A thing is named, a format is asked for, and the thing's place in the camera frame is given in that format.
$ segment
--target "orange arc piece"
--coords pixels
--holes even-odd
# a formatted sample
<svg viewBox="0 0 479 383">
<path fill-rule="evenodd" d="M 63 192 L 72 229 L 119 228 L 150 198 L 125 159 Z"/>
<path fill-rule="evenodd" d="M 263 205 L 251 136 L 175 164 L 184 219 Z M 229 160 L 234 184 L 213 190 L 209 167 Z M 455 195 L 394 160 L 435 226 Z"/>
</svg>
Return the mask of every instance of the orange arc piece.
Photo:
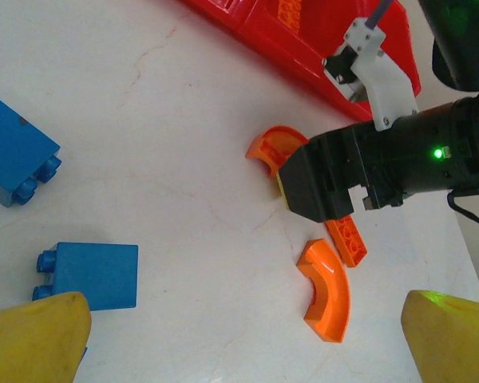
<svg viewBox="0 0 479 383">
<path fill-rule="evenodd" d="M 300 146 L 309 140 L 288 126 L 278 125 L 257 136 L 247 151 L 247 158 L 257 158 L 270 168 L 268 177 L 273 178 Z"/>
<path fill-rule="evenodd" d="M 342 261 L 348 267 L 356 267 L 367 255 L 357 226 L 350 215 L 342 219 L 330 219 L 325 222 Z"/>
<path fill-rule="evenodd" d="M 341 343 L 350 321 L 350 284 L 340 258 L 327 241 L 307 242 L 298 269 L 314 284 L 305 322 L 325 342 Z"/>
</svg>

